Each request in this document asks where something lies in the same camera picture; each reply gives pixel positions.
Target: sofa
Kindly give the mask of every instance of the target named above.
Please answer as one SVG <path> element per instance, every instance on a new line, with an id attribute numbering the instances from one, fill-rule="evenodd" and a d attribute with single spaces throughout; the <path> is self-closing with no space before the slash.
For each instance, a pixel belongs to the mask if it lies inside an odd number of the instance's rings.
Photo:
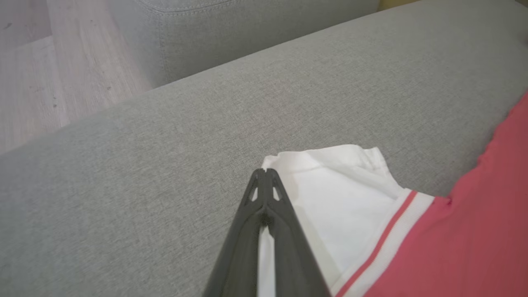
<path id="1" fill-rule="evenodd" d="M 266 155 L 377 146 L 447 195 L 528 89 L 528 8 L 422 0 L 247 55 L 0 155 L 1 296 L 199 296 Z"/>
<path id="2" fill-rule="evenodd" d="M 109 0 L 154 87 L 374 13 L 379 0 Z"/>

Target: red stripe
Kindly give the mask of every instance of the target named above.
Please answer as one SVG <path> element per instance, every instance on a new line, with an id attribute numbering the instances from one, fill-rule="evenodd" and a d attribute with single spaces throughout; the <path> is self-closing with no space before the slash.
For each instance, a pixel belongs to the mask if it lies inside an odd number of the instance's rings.
<path id="1" fill-rule="evenodd" d="M 407 210 L 407 208 L 409 207 L 409 205 L 411 204 L 411 202 L 413 201 L 414 197 L 416 196 L 417 192 L 416 191 L 412 191 L 408 196 L 407 198 L 405 199 L 405 202 L 402 204 L 402 206 L 400 207 L 400 209 L 398 209 L 398 212 L 396 212 L 396 214 L 394 214 L 394 216 L 392 217 L 392 219 L 390 220 L 389 224 L 387 225 L 387 227 L 385 228 L 385 230 L 383 231 L 383 234 L 381 235 L 380 237 L 380 240 L 378 240 L 378 244 L 376 244 L 376 247 L 374 248 L 374 250 L 372 251 L 372 254 L 370 254 L 370 257 L 365 261 L 365 263 L 363 263 L 363 265 L 361 265 L 361 267 L 350 277 L 350 279 L 348 279 L 348 281 L 346 281 L 346 283 L 343 285 L 343 287 L 341 287 L 341 289 L 339 290 L 339 292 L 337 293 L 337 295 L 335 295 L 335 297 L 343 297 L 346 293 L 346 291 L 348 291 L 350 289 L 350 287 L 354 284 L 354 282 L 361 276 L 361 274 L 363 274 L 363 272 L 365 272 L 365 270 L 367 268 L 369 268 L 369 266 L 372 264 L 372 262 L 374 262 L 374 260 L 376 259 L 376 257 L 378 256 L 378 253 L 380 252 L 381 250 L 381 247 L 383 246 L 383 244 L 385 243 L 385 240 L 387 239 L 387 237 L 389 236 L 389 233 L 391 232 L 392 228 L 394 227 L 394 224 L 396 224 L 396 222 L 400 219 L 401 215 Z"/>

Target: red and white shirt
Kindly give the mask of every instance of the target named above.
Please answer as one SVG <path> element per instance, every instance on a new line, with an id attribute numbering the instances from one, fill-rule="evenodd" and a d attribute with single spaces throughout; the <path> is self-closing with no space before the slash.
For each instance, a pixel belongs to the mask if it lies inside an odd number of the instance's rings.
<path id="1" fill-rule="evenodd" d="M 268 156 L 333 296 L 528 296 L 528 94 L 451 194 L 400 187 L 377 148 Z M 273 238 L 260 297 L 275 295 Z"/>

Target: black tongs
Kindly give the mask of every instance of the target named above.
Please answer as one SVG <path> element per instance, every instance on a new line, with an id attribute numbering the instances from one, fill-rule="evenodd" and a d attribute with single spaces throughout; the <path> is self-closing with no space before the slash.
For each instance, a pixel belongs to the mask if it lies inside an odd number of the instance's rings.
<path id="1" fill-rule="evenodd" d="M 268 226 L 275 239 L 276 296 L 330 296 L 279 174 L 273 169 L 253 172 L 203 296 L 257 295 L 262 226 Z"/>

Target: striped trim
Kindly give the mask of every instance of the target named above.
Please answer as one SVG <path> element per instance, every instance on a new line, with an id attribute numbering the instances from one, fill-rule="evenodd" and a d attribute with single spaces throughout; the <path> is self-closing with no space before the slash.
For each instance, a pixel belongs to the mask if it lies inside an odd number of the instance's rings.
<path id="1" fill-rule="evenodd" d="M 411 191 L 391 218 L 368 259 L 341 286 L 336 297 L 363 296 L 387 269 L 412 226 L 434 197 Z"/>

